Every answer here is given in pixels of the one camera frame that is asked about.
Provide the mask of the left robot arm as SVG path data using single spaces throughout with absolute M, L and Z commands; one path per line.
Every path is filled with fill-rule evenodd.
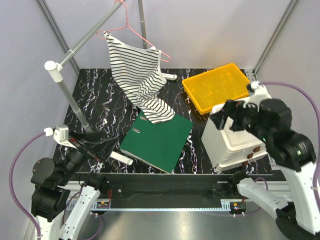
M 79 191 L 79 198 L 67 219 L 64 218 L 68 207 L 67 200 L 71 191 L 65 186 L 87 160 L 107 160 L 118 139 L 105 139 L 100 131 L 77 133 L 62 128 L 45 128 L 47 137 L 63 146 L 69 147 L 64 160 L 42 158 L 32 169 L 31 183 L 35 190 L 31 198 L 31 213 L 36 218 L 41 231 L 41 240 L 76 240 L 98 198 L 112 197 L 108 178 L 91 172 L 85 178 Z

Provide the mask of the striped black white tank top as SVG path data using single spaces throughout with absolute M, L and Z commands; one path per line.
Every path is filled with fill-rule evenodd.
M 131 103 L 152 123 L 169 121 L 175 111 L 158 93 L 167 80 L 160 69 L 161 51 L 155 47 L 142 49 L 123 43 L 104 32 L 108 45 L 111 74 Z

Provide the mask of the pink wire hanger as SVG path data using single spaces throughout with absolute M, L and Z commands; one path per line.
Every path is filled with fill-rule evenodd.
M 142 0 L 138 0 L 137 4 L 138 4 L 138 12 L 139 12 L 139 22 L 140 22 L 140 31 L 141 33 L 138 33 L 137 31 L 135 31 L 132 26 L 130 25 L 129 22 L 129 15 L 128 15 L 128 6 L 125 3 L 124 0 L 115 0 L 114 3 L 121 3 L 124 6 L 125 9 L 125 26 L 122 27 L 118 27 L 118 28 L 113 28 L 113 29 L 109 29 L 107 30 L 107 32 L 112 32 L 112 31 L 119 31 L 119 30 L 123 30 L 123 29 L 129 29 L 130 31 L 132 31 L 135 35 L 137 35 L 139 38 L 142 39 L 142 45 L 143 45 L 143 49 L 147 49 L 148 47 L 155 47 L 150 41 L 148 41 L 147 39 L 147 30 L 146 30 L 146 23 L 145 23 L 145 14 L 144 14 L 144 6 L 143 6 L 143 1 Z

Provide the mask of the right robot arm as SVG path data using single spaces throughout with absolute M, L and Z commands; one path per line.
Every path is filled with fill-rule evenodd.
M 232 119 L 231 131 L 245 130 L 262 141 L 284 175 L 292 201 L 260 187 L 245 173 L 228 178 L 228 195 L 255 202 L 275 219 L 278 229 L 288 239 L 318 240 L 320 197 L 314 193 L 312 185 L 317 166 L 316 153 L 308 137 L 291 129 L 291 109 L 276 98 L 264 99 L 259 105 L 227 100 L 221 110 L 209 118 L 219 131 L 225 128 L 228 119 Z

